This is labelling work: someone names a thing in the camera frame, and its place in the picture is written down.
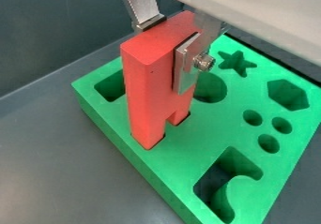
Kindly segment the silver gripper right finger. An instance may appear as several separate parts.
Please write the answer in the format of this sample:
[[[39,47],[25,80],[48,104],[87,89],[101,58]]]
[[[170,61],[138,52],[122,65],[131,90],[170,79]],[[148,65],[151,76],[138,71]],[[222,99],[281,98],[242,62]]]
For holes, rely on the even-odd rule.
[[[194,24],[199,31],[174,50],[172,91],[178,95],[196,83],[198,74],[211,70],[215,60],[208,54],[210,45],[229,30],[227,24],[203,11],[194,12]]]

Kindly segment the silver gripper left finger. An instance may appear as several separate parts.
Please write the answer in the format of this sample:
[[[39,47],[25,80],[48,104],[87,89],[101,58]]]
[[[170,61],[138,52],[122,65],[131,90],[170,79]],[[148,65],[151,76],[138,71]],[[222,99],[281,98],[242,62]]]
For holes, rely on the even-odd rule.
[[[144,32],[166,20],[156,0],[123,0],[135,32]]]

